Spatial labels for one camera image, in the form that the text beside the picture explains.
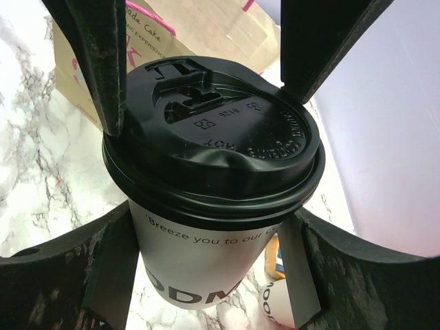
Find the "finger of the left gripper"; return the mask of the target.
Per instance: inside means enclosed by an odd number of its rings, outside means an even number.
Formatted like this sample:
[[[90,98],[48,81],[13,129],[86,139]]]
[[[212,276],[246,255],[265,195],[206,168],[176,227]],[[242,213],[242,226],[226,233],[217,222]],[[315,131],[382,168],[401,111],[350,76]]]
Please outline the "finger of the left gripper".
[[[392,0],[281,1],[283,89],[305,104]]]
[[[127,104],[126,2],[47,0],[73,49],[104,132],[118,136]]]

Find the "black coffee cup lid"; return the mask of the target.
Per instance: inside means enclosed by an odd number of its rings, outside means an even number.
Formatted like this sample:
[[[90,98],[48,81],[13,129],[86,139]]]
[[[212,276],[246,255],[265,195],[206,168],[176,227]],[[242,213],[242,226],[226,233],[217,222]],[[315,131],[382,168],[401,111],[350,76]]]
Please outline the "black coffee cup lid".
[[[122,132],[104,135],[102,155],[129,200],[207,230],[276,223],[313,195],[325,169],[317,124],[299,101],[206,56],[130,71]]]

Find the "white paper cup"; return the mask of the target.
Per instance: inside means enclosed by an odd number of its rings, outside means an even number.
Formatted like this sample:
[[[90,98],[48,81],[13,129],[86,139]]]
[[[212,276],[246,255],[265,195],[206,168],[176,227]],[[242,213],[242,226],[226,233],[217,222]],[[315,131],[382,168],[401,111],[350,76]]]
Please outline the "white paper cup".
[[[296,328],[285,279],[264,285],[261,288],[258,303],[269,320],[291,329]]]
[[[182,309],[204,309],[240,284],[282,222],[239,230],[236,221],[202,229],[181,216],[163,218],[129,203],[147,276],[159,295]]]

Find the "pink paper bag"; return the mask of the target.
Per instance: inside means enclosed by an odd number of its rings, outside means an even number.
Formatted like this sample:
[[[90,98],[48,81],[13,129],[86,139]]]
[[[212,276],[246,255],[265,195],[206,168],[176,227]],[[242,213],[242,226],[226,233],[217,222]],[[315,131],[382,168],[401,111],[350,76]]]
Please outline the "pink paper bag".
[[[126,72],[162,58],[198,55],[261,74],[280,56],[281,30],[255,1],[125,2]],[[76,55],[54,19],[53,36],[57,90],[103,130]]]

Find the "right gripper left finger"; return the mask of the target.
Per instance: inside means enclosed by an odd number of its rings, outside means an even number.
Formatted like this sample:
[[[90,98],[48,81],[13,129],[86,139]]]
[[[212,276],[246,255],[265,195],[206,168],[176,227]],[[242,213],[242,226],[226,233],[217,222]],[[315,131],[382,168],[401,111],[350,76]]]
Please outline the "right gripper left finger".
[[[127,202],[1,259],[2,329],[125,329],[139,247]]]

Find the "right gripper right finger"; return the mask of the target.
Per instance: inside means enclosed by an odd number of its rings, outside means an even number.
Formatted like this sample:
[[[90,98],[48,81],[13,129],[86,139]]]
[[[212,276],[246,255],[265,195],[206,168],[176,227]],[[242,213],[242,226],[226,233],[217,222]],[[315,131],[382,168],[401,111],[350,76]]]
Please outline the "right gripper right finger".
[[[278,236],[297,329],[439,328],[439,257],[376,245],[304,208]]]

